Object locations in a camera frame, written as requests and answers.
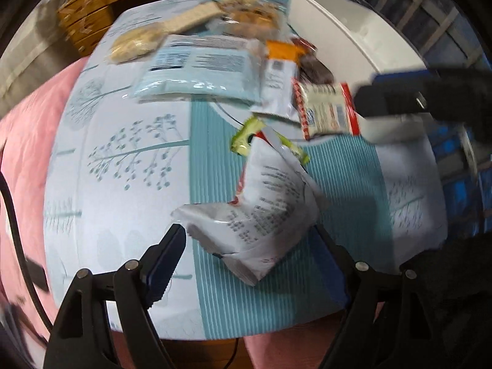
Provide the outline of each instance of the barcode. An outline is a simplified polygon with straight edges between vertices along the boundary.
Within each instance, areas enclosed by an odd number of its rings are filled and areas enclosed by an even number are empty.
[[[150,71],[159,71],[161,69],[179,69],[183,68],[189,53],[167,53],[156,60],[156,63],[150,68]]]
[[[338,117],[340,128],[348,129],[347,128],[347,118],[345,117],[345,109],[344,108],[345,107],[342,105],[337,105],[336,106],[336,116]]]
[[[208,54],[196,57],[194,68],[206,68],[213,71],[243,72],[244,58],[233,55]]]
[[[284,62],[283,61],[272,62],[272,69],[274,71],[283,71],[284,70]]]

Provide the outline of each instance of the food wrapper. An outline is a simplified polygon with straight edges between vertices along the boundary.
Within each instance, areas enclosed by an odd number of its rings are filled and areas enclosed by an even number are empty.
[[[254,286],[313,226],[327,200],[269,127],[253,137],[236,196],[187,204],[171,216],[232,273]]]
[[[250,110],[275,115],[299,123],[293,103],[292,79],[299,74],[299,58],[306,53],[303,46],[268,40],[268,60],[263,71],[261,102]]]
[[[146,55],[159,47],[166,34],[161,22],[129,30],[114,41],[110,60],[113,63],[121,63]]]
[[[212,32],[261,41],[284,39],[288,26],[281,6],[266,0],[221,0],[220,4],[226,14],[208,24]]]
[[[312,54],[315,55],[317,48],[314,44],[309,43],[306,39],[303,39],[302,37],[296,36],[296,37],[291,37],[291,42],[295,46],[302,47],[306,50],[306,54]]]
[[[156,50],[168,34],[181,33],[223,14],[215,1],[199,4],[174,18],[127,31],[111,47],[113,63],[131,61]]]
[[[244,126],[240,129],[240,131],[238,131],[232,137],[231,151],[247,157],[251,149],[251,142],[254,135],[256,135],[265,126],[265,123],[263,123],[257,117],[249,118],[244,123]],[[276,135],[279,137],[280,142],[291,150],[291,152],[297,157],[302,165],[307,165],[307,163],[309,162],[309,155],[306,154],[303,149],[301,149],[298,145],[292,143],[292,141],[282,136],[280,133],[277,133]]]
[[[294,81],[294,91],[306,140],[325,134],[360,134],[347,83],[312,85]]]
[[[220,0],[223,10],[233,10],[238,7],[250,7],[258,5],[260,0]]]
[[[265,46],[232,36],[170,35],[137,80],[140,100],[206,94],[243,103],[260,101]]]
[[[301,81],[315,85],[331,85],[335,78],[333,73],[312,54],[306,54],[300,59]]]

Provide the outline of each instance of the tablecloth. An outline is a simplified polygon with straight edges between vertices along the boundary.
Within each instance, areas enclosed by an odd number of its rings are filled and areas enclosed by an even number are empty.
[[[80,268],[112,271],[158,243],[176,207],[233,197],[244,159],[229,143],[249,112],[201,97],[141,103],[131,93],[145,62],[107,62],[124,31],[201,1],[163,0],[123,13],[73,88],[44,204],[47,266],[58,304]],[[269,123],[302,141],[300,129]],[[374,146],[336,136],[303,147],[311,156],[307,170],[331,201],[322,222],[356,260],[394,272],[446,238],[444,198],[427,139]],[[255,287],[188,239],[170,286],[149,314],[161,338],[218,339],[284,329],[338,309],[308,239]],[[111,327],[121,329],[114,303],[108,313]]]

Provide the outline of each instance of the pink fabric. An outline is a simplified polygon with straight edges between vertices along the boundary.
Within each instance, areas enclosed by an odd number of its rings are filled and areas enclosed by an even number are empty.
[[[244,337],[255,369],[316,369],[339,329],[341,313],[274,333]]]
[[[0,121],[0,148],[4,146],[0,167],[14,201],[24,252],[45,271],[43,204],[48,163],[63,109],[86,62],[87,58],[82,58],[62,70]],[[3,289],[9,302],[22,308],[36,331],[48,339],[48,331],[24,285],[7,227],[2,203],[0,290]],[[48,316],[54,321],[57,307],[52,295],[37,291]]]

